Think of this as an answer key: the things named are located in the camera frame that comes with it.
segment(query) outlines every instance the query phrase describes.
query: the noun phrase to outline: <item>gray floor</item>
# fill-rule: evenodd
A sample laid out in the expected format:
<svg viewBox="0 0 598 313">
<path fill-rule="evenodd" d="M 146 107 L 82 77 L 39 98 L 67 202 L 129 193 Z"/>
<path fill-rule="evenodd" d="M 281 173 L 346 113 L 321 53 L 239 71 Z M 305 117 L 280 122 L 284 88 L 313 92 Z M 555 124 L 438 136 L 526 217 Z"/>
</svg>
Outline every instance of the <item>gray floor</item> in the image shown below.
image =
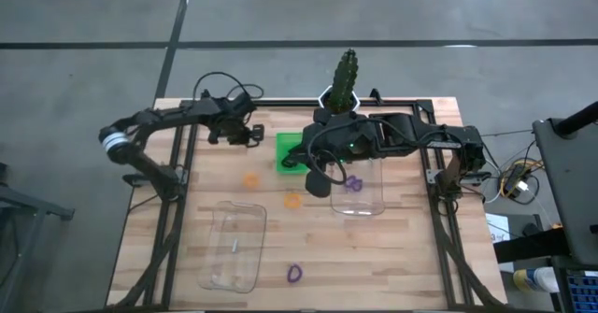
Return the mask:
<svg viewBox="0 0 598 313">
<path fill-rule="evenodd" d="M 160 41 L 178 0 L 0 0 L 0 42 Z M 190 0 L 181 40 L 588 38 L 598 36 L 598 0 Z M 314 96 L 343 50 L 180 50 L 167 97 L 190 96 L 210 70 L 259 83 L 266 96 Z M 357 91 L 386 96 L 457 96 L 482 134 L 531 128 L 598 98 L 598 49 L 357 49 Z M 98 130 L 152 104 L 163 50 L 0 50 L 0 161 L 11 185 L 77 209 L 50 219 L 21 290 L 20 312 L 98 308 L 106 299 L 131 190 Z M 205 82 L 214 94 L 232 85 Z M 487 138 L 501 163 L 531 135 Z M 535 148 L 532 156 L 538 158 Z M 506 200 L 489 212 L 558 214 L 546 178 L 538 200 Z M 487 191 L 493 197 L 494 186 Z M 542 298 L 509 291 L 520 307 Z"/>
</svg>

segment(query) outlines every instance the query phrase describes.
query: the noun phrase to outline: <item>wooden table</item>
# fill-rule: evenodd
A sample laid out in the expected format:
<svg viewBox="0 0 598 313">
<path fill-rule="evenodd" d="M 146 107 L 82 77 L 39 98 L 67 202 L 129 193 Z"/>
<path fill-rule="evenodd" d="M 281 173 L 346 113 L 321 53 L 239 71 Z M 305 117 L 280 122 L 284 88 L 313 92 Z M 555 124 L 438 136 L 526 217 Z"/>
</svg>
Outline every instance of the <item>wooden table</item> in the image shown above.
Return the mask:
<svg viewBox="0 0 598 313">
<path fill-rule="evenodd" d="M 429 99 L 434 101 L 437 123 L 462 125 L 455 98 Z M 155 107 L 177 107 L 179 101 L 159 99 Z M 312 122 L 312 111 L 305 107 L 260 107 L 253 113 L 250 124 L 264 124 L 265 140 L 255 149 L 209 145 L 207 129 L 200 128 L 171 309 L 447 307 L 417 152 L 382 162 L 379 188 L 386 210 L 373 217 L 335 213 L 329 199 L 311 197 L 302 190 L 304 176 L 282 178 L 277 174 L 276 134 L 300 132 Z M 411 113 L 400 107 L 360 109 L 364 114 L 391 111 Z M 146 153 L 157 162 L 167 163 L 173 136 L 174 130 L 155 133 Z M 185 138 L 181 157 L 185 152 L 184 144 Z M 251 191 L 242 183 L 247 173 L 260 177 L 260 185 Z M 286 208 L 283 198 L 287 192 L 301 193 L 303 205 L 296 209 Z M 151 187 L 136 190 L 132 205 L 153 194 Z M 253 203 L 267 209 L 260 273 L 255 289 L 247 294 L 209 291 L 198 285 L 212 222 L 211 207 L 226 200 Z M 457 218 L 465 257 L 491 293 L 505 302 L 505 291 L 479 197 L 466 195 L 459 202 Z M 152 201 L 128 217 L 108 304 L 118 302 L 148 265 L 159 208 L 160 202 Z M 304 271 L 303 278 L 296 284 L 289 284 L 286 279 L 291 263 L 299 263 Z M 460 302 L 461 290 L 454 264 L 451 265 L 451 277 Z M 156 293 L 162 293 L 163 279 L 164 273 L 159 274 Z"/>
</svg>

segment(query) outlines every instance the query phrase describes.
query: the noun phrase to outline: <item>green sponge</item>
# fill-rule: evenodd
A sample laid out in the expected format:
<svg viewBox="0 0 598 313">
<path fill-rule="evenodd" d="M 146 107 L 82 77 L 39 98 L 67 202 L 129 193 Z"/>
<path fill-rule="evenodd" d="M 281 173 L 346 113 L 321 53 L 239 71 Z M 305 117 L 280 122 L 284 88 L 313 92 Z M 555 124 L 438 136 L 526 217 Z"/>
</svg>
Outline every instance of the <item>green sponge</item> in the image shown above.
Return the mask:
<svg viewBox="0 0 598 313">
<path fill-rule="evenodd" d="M 282 165 L 282 159 L 289 154 L 289 149 L 301 144 L 301 133 L 279 133 L 277 134 L 277 172 L 280 174 L 304 174 L 307 166 L 298 164 L 293 168 Z"/>
</svg>

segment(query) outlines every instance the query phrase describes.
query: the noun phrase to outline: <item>orange ring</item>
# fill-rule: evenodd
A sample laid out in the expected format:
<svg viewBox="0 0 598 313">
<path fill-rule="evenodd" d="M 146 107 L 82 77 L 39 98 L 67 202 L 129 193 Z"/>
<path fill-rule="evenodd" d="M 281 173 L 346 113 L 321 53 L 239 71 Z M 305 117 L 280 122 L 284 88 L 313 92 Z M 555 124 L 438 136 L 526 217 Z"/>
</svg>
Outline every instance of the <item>orange ring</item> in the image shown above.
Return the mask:
<svg viewBox="0 0 598 313">
<path fill-rule="evenodd" d="M 301 195 L 296 192 L 284 196 L 284 206 L 289 209 L 296 209 L 301 206 Z"/>
<path fill-rule="evenodd" d="M 260 178 L 253 173 L 247 173 L 243 178 L 243 185 L 249 189 L 254 189 L 260 184 Z"/>
</svg>

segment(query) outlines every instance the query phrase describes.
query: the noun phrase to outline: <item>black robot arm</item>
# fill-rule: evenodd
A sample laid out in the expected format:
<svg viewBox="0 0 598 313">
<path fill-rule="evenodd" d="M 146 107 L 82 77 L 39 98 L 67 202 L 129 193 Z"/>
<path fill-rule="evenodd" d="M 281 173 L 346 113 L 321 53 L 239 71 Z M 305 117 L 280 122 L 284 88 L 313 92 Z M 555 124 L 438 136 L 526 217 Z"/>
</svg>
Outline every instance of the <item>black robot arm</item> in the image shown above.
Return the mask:
<svg viewBox="0 0 598 313">
<path fill-rule="evenodd" d="M 386 157 L 403 157 L 417 149 L 452 149 L 447 169 L 429 177 L 442 197 L 459 197 L 460 181 L 476 173 L 485 163 L 483 143 L 473 126 L 432 125 L 405 113 L 373 114 L 354 112 L 331 115 L 319 108 L 314 122 L 303 130 L 302 143 L 289 151 L 282 164 L 305 164 L 310 169 L 306 189 L 317 197 L 330 195 L 331 184 L 342 185 L 347 174 L 342 162 Z M 337 163 L 342 178 L 327 176 L 327 164 Z"/>
<path fill-rule="evenodd" d="M 231 145 L 255 147 L 263 140 L 263 125 L 250 129 L 244 121 L 255 109 L 246 92 L 230 101 L 213 98 L 204 91 L 200 100 L 185 101 L 173 108 L 149 108 L 120 119 L 102 128 L 99 140 L 112 162 L 130 164 L 149 180 L 161 199 L 172 201 L 183 193 L 180 179 L 173 167 L 157 164 L 143 152 L 150 135 L 163 129 L 201 124 L 210 131 L 210 144 L 225 137 Z"/>
</svg>

